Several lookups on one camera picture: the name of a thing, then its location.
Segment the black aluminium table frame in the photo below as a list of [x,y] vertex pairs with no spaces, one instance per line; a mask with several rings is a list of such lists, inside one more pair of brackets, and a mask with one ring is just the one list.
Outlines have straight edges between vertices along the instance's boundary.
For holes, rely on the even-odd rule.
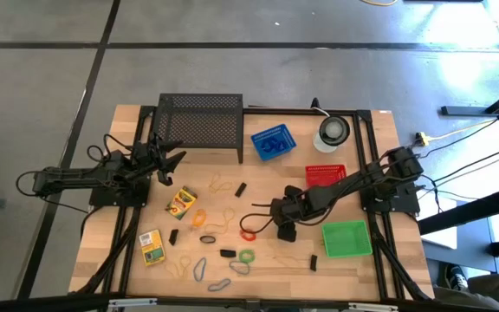
[[[383,278],[376,275],[373,256],[330,258],[323,245],[322,222],[314,220],[310,226],[298,226],[295,252],[308,259],[306,266],[285,267],[275,261],[268,247],[269,240],[280,240],[276,227],[268,219],[269,203],[279,198],[287,185],[305,186],[305,167],[321,164],[342,164],[348,172],[356,172],[362,164],[373,158],[373,148],[394,148],[397,135],[392,114],[374,111],[370,121],[345,112],[351,127],[350,138],[333,153],[320,153],[314,149],[312,138],[321,124],[320,113],[311,109],[249,108],[243,118],[243,163],[226,149],[189,149],[172,175],[172,185],[165,186],[153,181],[146,205],[139,217],[139,233],[159,230],[168,237],[178,229],[174,246],[165,244],[165,260],[145,266],[141,248],[135,245],[130,256],[130,270],[123,271],[122,263],[116,263],[110,289],[123,289],[129,296],[174,296],[198,298],[243,298],[269,300],[306,301],[358,301],[379,302],[379,287],[385,286],[389,296],[395,296],[392,273]],[[251,141],[251,136],[271,127],[285,124],[295,140],[296,147],[289,153],[262,161]],[[230,181],[229,191],[210,193],[208,185],[214,173],[222,181]],[[237,188],[245,183],[240,198]],[[198,198],[181,220],[165,210],[173,196],[183,187],[192,189]],[[221,224],[223,211],[232,208],[236,213],[229,230],[223,235],[211,235],[214,244],[203,244],[199,238],[207,224]],[[191,225],[198,209],[206,210],[205,223]],[[240,230],[256,234],[255,241],[243,240]],[[235,250],[234,258],[221,257],[221,249]],[[241,250],[250,249],[256,254],[249,263],[250,273],[238,275],[229,268],[229,262],[239,261]],[[185,278],[172,277],[165,270],[167,262],[178,263],[181,256],[191,257]],[[316,255],[317,271],[309,268],[310,257]],[[197,261],[207,258],[202,282],[196,282],[192,269]],[[210,284],[229,278],[231,284],[218,292],[210,292]]]

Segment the small yellow card box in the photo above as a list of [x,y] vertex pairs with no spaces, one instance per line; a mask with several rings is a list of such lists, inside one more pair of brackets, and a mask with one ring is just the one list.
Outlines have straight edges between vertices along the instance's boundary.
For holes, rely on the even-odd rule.
[[139,236],[145,266],[165,260],[165,249],[159,230],[148,231]]

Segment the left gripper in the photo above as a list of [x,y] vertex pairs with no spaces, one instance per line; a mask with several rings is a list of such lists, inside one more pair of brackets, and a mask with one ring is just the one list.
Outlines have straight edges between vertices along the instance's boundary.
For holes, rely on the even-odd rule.
[[130,180],[135,181],[157,172],[158,181],[161,184],[172,185],[172,178],[168,174],[175,171],[186,155],[186,151],[177,153],[170,158],[167,158],[166,155],[182,144],[182,140],[163,140],[155,132],[151,132],[146,143],[136,146]]

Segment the white cup with black rim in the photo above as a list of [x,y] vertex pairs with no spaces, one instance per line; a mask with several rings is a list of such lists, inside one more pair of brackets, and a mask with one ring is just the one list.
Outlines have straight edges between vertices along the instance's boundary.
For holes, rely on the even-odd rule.
[[332,153],[342,145],[351,133],[348,122],[339,116],[329,116],[314,136],[314,148],[321,153]]

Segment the green plastic basket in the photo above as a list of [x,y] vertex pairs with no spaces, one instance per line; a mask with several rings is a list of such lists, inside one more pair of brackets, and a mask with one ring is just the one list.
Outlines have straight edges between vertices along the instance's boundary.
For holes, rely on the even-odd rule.
[[328,223],[321,229],[325,250],[330,258],[362,257],[373,253],[363,220]]

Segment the red plastic basket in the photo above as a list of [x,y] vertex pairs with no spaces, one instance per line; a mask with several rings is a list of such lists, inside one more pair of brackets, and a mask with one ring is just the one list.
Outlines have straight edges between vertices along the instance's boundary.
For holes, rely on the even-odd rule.
[[344,165],[306,166],[305,177],[307,188],[312,186],[329,186],[346,177]]

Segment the yellow green crayon box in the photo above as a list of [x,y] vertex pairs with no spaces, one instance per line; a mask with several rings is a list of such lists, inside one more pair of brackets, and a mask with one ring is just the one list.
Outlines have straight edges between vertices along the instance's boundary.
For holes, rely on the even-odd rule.
[[184,215],[190,210],[198,195],[187,186],[183,186],[167,204],[165,210],[169,212],[177,220],[181,220]]

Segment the person's shoe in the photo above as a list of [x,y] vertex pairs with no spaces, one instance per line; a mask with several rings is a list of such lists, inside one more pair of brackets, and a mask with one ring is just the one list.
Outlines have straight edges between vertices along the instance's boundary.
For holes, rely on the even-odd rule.
[[467,278],[459,265],[446,264],[444,267],[444,280],[449,289],[457,291],[468,289]]

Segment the blue plastic basket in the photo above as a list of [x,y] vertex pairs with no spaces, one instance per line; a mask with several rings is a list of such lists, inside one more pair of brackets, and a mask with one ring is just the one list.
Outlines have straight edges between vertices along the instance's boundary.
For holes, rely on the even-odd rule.
[[[260,133],[253,134],[251,137],[254,148],[262,161],[268,161],[285,153],[289,153],[293,148],[296,147],[294,138],[292,137],[288,127],[285,124],[280,124],[270,129],[261,131]],[[262,141],[267,138],[276,138],[278,140],[284,140],[286,148],[284,151],[279,153],[265,153],[262,148]]]

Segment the person's leg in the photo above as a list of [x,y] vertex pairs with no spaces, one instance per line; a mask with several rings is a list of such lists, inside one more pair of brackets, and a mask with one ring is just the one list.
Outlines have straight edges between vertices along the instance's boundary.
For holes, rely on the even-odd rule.
[[499,310],[499,274],[475,276],[467,281],[468,289],[464,291],[436,286],[435,297],[444,303]]

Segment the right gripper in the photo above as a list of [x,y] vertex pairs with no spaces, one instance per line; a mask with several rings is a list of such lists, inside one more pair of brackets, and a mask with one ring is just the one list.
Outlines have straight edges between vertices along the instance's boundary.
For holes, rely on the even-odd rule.
[[277,237],[287,242],[296,240],[297,222],[317,217],[317,210],[305,199],[305,192],[292,185],[285,187],[282,199],[272,199],[270,209],[277,210],[271,213],[273,222],[278,226]]

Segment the black rail with silver brackets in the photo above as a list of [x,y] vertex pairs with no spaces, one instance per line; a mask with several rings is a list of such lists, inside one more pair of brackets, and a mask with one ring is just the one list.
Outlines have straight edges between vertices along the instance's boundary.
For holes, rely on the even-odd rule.
[[0,312],[82,312],[96,309],[118,309],[145,306],[203,306],[240,308],[248,311],[261,309],[302,308],[357,310],[365,312],[499,312],[499,309],[445,304],[437,301],[410,301],[385,299],[379,302],[306,301],[243,298],[198,298],[174,296],[133,296],[123,293],[81,294],[37,297],[0,301]]

